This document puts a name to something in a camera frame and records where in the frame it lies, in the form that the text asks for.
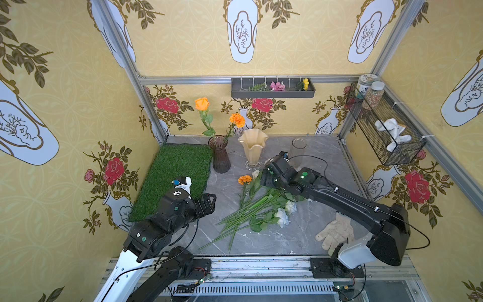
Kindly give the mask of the orange carnation flower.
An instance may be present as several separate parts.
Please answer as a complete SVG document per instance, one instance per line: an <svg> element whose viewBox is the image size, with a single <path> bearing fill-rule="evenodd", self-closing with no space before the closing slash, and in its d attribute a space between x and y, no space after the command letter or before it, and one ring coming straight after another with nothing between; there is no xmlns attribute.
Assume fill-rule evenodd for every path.
<svg viewBox="0 0 483 302"><path fill-rule="evenodd" d="M245 176L241 176L239 177L238 179L238 183L242 186L245 186L246 184L249 184L252 182L252 176L250 175L245 175Z"/></svg>

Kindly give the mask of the orange marigold flower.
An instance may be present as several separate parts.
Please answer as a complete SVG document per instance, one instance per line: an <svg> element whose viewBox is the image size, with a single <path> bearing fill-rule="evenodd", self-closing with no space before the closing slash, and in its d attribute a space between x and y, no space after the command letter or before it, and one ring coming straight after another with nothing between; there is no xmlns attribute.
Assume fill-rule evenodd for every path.
<svg viewBox="0 0 483 302"><path fill-rule="evenodd" d="M233 113L230 116L230 126L226 132L224 141L228 142L228 139L235 134L235 128L243 128L245 126L245 118L240 113Z"/></svg>

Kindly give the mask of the orange rose flower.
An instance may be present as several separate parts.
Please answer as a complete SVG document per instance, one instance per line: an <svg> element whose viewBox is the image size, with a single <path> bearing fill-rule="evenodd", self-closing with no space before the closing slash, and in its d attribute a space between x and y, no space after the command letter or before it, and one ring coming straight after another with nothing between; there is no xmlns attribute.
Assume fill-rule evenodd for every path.
<svg viewBox="0 0 483 302"><path fill-rule="evenodd" d="M210 138L214 137L216 135L216 130L212 126L214 117L209 111L210 102L207 98L200 98L195 101L195 105L199 112L201 121L206 128L203 132L203 135Z"/></svg>

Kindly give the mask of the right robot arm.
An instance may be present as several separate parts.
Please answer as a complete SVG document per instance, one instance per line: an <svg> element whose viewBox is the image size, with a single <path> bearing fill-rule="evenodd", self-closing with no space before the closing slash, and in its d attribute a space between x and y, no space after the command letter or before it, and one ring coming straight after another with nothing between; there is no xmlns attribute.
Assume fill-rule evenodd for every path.
<svg viewBox="0 0 483 302"><path fill-rule="evenodd" d="M335 262L348 269L379 260L400 266L411 231L407 211L398 204L378 204L335 184L324 174L290 165L288 153L281 151L269 159L260 183L293 196L327 205L365 227L369 234L335 249Z"/></svg>

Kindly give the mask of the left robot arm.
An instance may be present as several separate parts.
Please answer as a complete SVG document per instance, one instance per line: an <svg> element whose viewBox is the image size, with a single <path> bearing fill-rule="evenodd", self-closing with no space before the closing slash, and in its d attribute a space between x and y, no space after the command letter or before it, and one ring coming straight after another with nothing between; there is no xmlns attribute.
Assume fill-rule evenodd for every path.
<svg viewBox="0 0 483 302"><path fill-rule="evenodd" d="M155 258L183 227L215 211L216 195L204 193L193 199L183 187L168 190L160 199L156 214L135 223L128 232L113 272L96 301L154 301L175 280L189 275L194 256L186 248L172 248L166 260L143 284L139 279Z"/></svg>

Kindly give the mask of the clear glass vase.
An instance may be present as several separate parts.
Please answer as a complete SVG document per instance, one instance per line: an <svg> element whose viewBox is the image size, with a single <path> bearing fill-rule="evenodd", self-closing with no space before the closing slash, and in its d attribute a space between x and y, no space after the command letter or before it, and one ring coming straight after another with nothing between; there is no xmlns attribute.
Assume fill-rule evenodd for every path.
<svg viewBox="0 0 483 302"><path fill-rule="evenodd" d="M306 147L307 143L302 138L295 138L291 142L291 149L289 151L289 163L295 169L298 169L301 166Z"/></svg>

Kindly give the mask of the cream fluted glass vase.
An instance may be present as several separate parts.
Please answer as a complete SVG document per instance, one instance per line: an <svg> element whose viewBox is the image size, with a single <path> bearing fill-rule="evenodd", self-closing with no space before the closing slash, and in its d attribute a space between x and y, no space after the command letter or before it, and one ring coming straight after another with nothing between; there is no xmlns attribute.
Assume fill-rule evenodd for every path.
<svg viewBox="0 0 483 302"><path fill-rule="evenodd" d="M269 136L260 129L245 130L238 141L241 143L245 157L247 159L245 166L250 171L259 169L260 156L266 146Z"/></svg>

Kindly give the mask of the white rose near stems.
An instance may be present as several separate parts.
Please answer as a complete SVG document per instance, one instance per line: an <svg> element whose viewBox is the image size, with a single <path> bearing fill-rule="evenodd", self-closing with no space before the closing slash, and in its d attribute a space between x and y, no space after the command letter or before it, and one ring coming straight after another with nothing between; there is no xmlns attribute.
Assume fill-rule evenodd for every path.
<svg viewBox="0 0 483 302"><path fill-rule="evenodd" d="M277 212L274 215L274 218L277 219L276 224L280 226L280 228L284 228L290 224L289 217L283 208L278 208Z"/></svg>

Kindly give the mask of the green artificial grass mat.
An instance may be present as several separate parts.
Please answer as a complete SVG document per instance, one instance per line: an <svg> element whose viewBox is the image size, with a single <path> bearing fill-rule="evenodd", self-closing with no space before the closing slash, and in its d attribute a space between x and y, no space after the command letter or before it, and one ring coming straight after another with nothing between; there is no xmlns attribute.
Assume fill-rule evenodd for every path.
<svg viewBox="0 0 483 302"><path fill-rule="evenodd" d="M191 178L191 196L200 197L210 177L212 158L213 151L208 145L163 145L147 172L130 221L142 221L155 214L161 197L173 188L172 181L177 177Z"/></svg>

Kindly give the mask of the purple ribbed glass vase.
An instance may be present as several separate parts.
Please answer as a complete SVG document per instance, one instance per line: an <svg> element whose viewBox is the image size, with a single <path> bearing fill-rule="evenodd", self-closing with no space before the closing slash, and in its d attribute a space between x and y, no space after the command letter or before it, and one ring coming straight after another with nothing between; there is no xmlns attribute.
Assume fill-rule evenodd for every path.
<svg viewBox="0 0 483 302"><path fill-rule="evenodd" d="M215 135L208 141L208 145L213 151L213 168L215 172L224 174L231 168L231 162L226 147L228 141L222 135Z"/></svg>

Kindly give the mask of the beige work glove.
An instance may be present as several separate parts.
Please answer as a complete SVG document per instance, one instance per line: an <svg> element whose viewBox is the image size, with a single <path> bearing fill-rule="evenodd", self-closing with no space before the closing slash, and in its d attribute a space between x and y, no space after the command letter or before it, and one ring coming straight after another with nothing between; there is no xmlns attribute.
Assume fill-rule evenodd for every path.
<svg viewBox="0 0 483 302"><path fill-rule="evenodd" d="M332 255L338 245L355 240L351 222L348 216L337 212L336 219L315 236L316 241L322 243L322 249L327 251L328 255Z"/></svg>

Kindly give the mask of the pink flower on shelf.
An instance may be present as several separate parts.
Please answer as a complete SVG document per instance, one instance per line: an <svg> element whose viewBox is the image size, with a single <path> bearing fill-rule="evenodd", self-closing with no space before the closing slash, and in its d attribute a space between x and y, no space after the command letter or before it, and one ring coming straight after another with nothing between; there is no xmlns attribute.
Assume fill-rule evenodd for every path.
<svg viewBox="0 0 483 302"><path fill-rule="evenodd" d="M279 91L285 91L286 90L286 86L283 82L271 82L270 84L270 90L271 91L275 91L275 92L279 92Z"/></svg>

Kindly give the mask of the yellow flower on shelf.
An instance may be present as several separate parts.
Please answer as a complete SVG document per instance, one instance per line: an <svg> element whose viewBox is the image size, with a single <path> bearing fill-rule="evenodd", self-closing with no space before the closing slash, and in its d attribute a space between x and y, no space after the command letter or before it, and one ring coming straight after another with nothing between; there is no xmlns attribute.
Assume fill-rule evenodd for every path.
<svg viewBox="0 0 483 302"><path fill-rule="evenodd" d="M302 88L303 88L303 91L307 91L308 90L308 86L309 86L309 79L308 78L304 78L303 81L302 81Z"/></svg>

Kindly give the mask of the white cloth figure in basket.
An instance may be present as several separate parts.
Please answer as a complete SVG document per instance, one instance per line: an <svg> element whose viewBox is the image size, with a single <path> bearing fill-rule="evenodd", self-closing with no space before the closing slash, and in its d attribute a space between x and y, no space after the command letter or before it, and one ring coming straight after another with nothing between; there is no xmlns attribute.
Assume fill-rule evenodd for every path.
<svg viewBox="0 0 483 302"><path fill-rule="evenodd" d="M389 118L385 122L377 120L374 125L377 131L387 132L389 134L391 143L386 146L386 150L388 152L393 152L398 145L407 143L412 139L411 135L402 135L406 127L404 125L400 125L395 118Z"/></svg>

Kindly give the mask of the jar with patterned lid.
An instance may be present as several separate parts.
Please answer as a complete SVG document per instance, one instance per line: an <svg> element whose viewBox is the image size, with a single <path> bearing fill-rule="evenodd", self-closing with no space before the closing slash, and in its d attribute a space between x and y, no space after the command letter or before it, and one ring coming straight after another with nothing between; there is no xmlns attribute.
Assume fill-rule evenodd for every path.
<svg viewBox="0 0 483 302"><path fill-rule="evenodd" d="M379 76L373 74L363 74L358 78L356 87L356 97L364 99L367 90L371 87L373 82L379 81Z"/></svg>

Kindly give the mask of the jar with white lid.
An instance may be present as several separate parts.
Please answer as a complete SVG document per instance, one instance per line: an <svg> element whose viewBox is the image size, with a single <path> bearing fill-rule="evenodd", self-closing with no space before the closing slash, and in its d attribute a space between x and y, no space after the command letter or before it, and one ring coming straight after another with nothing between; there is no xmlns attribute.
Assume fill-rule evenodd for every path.
<svg viewBox="0 0 483 302"><path fill-rule="evenodd" d="M371 84L371 87L368 88L365 100L362 103L362 108L366 110L370 110L371 108L375 108L382 99L384 94L385 83L382 81L375 81Z"/></svg>

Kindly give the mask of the grey wall shelf tray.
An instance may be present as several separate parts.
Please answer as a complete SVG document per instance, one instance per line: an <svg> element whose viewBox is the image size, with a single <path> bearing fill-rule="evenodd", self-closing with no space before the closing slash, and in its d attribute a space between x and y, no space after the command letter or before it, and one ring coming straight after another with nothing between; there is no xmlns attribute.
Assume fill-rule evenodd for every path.
<svg viewBox="0 0 483 302"><path fill-rule="evenodd" d="M316 88L304 76L231 78L231 97L243 99L313 98Z"/></svg>

